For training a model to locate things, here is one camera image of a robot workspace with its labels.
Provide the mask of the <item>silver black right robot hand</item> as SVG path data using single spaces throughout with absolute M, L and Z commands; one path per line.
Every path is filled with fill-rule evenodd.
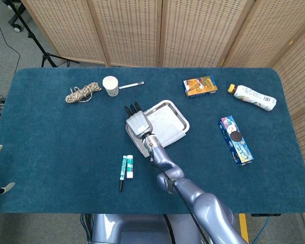
M 153 126 L 147 116 L 142 111 L 137 102 L 125 106 L 125 111 L 128 114 L 126 124 L 133 131 L 134 136 L 138 139 L 144 139 L 146 136 L 153 133 Z

